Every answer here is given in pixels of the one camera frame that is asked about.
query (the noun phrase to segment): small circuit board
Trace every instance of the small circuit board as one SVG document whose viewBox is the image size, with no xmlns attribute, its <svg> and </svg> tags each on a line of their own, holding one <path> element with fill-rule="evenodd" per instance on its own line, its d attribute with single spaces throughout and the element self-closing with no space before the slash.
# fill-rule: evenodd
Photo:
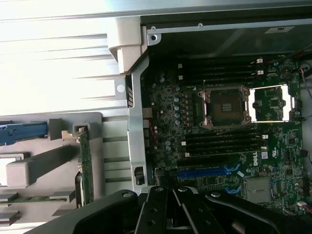
<svg viewBox="0 0 312 234">
<path fill-rule="evenodd" d="M 300 73 L 278 58 L 151 60 L 141 81 L 149 182 L 303 214 Z"/>
</svg>

